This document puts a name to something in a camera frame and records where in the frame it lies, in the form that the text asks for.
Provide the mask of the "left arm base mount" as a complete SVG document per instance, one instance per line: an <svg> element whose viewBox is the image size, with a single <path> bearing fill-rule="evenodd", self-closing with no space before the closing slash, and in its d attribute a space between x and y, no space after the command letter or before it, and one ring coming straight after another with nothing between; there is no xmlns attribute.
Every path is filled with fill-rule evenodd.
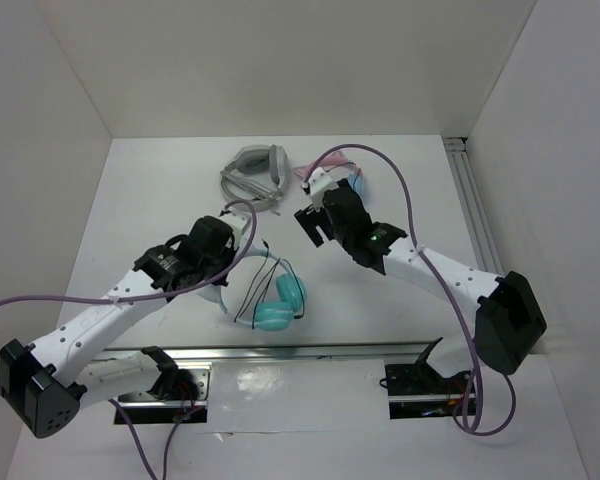
<svg viewBox="0 0 600 480"><path fill-rule="evenodd" d="M207 422L209 366L177 363L159 347L141 350L158 367L158 379L147 391L134 391L116 401L134 425L202 424Z"/></svg>

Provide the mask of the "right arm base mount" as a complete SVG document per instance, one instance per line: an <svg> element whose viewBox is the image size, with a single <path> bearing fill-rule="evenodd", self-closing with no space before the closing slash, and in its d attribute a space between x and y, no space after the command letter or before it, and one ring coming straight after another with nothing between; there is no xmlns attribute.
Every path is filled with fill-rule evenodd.
<svg viewBox="0 0 600 480"><path fill-rule="evenodd" d="M462 406L469 371L445 378L427 364L440 341L431 342L411 363L385 365L378 384L387 391L391 419L451 417Z"/></svg>

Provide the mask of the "teal cat-ear headphones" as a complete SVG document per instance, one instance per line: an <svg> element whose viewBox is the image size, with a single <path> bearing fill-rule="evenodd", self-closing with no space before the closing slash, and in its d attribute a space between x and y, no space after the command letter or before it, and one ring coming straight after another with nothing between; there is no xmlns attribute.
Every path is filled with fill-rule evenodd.
<svg viewBox="0 0 600 480"><path fill-rule="evenodd" d="M234 323L251 330L279 332L303 318L308 292L289 260L273 254L268 247L250 247L246 258L262 258L263 263L236 312L226 306L220 285L204 287L198 295L217 305Z"/></svg>

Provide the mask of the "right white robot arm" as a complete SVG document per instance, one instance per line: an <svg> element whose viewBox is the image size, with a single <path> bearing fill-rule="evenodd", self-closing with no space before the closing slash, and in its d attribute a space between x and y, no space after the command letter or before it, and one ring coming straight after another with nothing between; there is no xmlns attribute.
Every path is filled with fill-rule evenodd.
<svg viewBox="0 0 600 480"><path fill-rule="evenodd" d="M460 312L461 335L434 341L416 369L428 392L474 366L514 374L547 329L526 277L515 271L498 276L414 245L404 230L372 220L348 186L327 191L321 205L294 217L316 246L335 240L358 265L407 281Z"/></svg>

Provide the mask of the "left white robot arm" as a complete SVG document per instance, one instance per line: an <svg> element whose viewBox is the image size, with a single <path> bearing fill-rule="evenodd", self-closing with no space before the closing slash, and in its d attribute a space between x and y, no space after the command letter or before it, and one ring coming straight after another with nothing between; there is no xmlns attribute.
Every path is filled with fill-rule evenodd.
<svg viewBox="0 0 600 480"><path fill-rule="evenodd" d="M157 346L124 358L95 358L140 320L198 285L219 284L251 220L229 210L148 249L97 304L47 335L0 350L0 395L39 439L93 404L144 391L173 400L193 390L191 374Z"/></svg>

